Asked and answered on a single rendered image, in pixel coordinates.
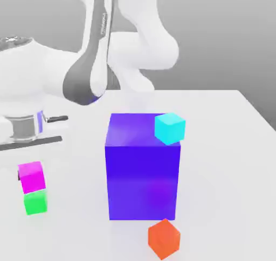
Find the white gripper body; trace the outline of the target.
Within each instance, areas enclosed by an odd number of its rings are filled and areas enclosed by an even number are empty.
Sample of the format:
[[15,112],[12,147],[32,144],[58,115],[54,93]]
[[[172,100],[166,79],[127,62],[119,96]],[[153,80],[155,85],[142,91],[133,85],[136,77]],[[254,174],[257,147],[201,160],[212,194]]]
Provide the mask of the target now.
[[62,136],[0,144],[0,158],[33,158],[63,152]]

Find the small magenta cube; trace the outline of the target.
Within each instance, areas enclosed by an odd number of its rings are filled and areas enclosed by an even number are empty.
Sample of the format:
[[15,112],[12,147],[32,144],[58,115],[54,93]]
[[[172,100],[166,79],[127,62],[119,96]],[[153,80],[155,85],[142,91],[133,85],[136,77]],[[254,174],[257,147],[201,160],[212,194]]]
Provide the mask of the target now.
[[18,165],[18,176],[24,194],[46,188],[43,166],[40,161]]

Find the small green cube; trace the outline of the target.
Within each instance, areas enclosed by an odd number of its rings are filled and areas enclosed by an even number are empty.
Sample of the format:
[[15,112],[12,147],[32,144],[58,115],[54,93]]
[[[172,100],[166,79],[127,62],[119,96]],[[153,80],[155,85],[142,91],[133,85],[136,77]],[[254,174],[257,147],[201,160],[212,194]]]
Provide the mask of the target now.
[[27,215],[47,212],[47,190],[41,189],[25,194],[24,206]]

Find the small cyan cube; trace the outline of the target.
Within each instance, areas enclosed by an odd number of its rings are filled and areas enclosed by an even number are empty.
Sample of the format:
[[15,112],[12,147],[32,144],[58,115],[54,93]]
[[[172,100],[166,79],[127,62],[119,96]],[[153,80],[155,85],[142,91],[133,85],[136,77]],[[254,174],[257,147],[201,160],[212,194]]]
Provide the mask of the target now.
[[185,137],[186,121],[175,113],[158,115],[154,123],[155,137],[166,145],[178,143]]

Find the small orange cube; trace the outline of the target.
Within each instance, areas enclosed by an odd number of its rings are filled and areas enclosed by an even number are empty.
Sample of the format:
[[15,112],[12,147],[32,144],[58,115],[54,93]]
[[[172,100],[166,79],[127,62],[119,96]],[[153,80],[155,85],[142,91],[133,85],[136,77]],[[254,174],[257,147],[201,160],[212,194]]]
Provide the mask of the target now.
[[181,233],[166,218],[148,228],[148,245],[160,260],[180,249]]

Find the large purple box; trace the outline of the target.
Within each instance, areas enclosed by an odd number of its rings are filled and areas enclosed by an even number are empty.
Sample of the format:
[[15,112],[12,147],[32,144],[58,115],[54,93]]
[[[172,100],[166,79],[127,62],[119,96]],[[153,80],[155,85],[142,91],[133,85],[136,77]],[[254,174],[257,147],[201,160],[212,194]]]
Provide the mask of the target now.
[[105,142],[110,220],[174,220],[181,145],[154,135],[156,114],[112,113]]

